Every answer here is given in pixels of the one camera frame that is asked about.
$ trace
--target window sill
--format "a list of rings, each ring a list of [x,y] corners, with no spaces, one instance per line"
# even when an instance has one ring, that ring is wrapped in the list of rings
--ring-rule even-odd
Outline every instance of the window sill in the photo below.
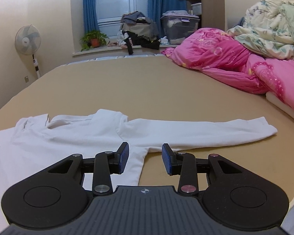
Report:
[[[178,45],[160,45],[160,48],[176,48]],[[141,46],[133,46],[133,49],[135,48],[142,48]],[[123,48],[121,47],[99,47],[99,48],[93,48],[90,50],[86,50],[86,51],[80,51],[80,52],[75,52],[72,54],[72,56],[80,56],[80,55],[85,55],[85,54],[91,54],[91,53],[98,53],[98,52],[103,52],[103,51],[110,51],[110,50],[121,50]]]

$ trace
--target window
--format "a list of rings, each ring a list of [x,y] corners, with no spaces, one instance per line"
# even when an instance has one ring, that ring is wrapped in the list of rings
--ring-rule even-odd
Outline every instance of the window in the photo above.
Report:
[[[97,19],[100,30],[115,37],[120,30],[123,14],[141,11],[147,16],[148,0],[96,0]]]

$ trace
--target wooden wardrobe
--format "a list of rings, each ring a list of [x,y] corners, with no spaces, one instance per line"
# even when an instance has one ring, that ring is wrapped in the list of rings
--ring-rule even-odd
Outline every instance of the wooden wardrobe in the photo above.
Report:
[[[211,27],[225,30],[225,3],[224,0],[187,0],[187,7],[201,2],[201,27]]]

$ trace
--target circular pad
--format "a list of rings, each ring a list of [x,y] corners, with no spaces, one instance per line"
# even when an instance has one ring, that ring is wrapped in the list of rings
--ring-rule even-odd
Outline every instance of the circular pad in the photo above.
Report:
[[[38,186],[28,190],[24,195],[25,202],[33,207],[43,208],[55,204],[61,197],[58,189],[50,186]]]
[[[242,186],[231,191],[231,200],[245,208],[256,208],[267,200],[266,194],[258,188]]]
[[[33,175],[3,195],[1,206],[9,223],[28,229],[47,229],[76,219],[88,196],[81,185],[65,174]]]
[[[202,202],[216,221],[230,228],[258,231],[280,225],[289,200],[277,185],[261,178],[231,174],[204,192]]]

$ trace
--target potted plant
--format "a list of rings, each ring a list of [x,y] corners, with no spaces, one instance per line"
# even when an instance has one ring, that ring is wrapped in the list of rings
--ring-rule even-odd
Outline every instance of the potted plant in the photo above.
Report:
[[[106,45],[107,37],[108,36],[106,34],[101,33],[99,30],[92,30],[88,33],[85,33],[84,37],[81,39],[83,42],[81,51]]]

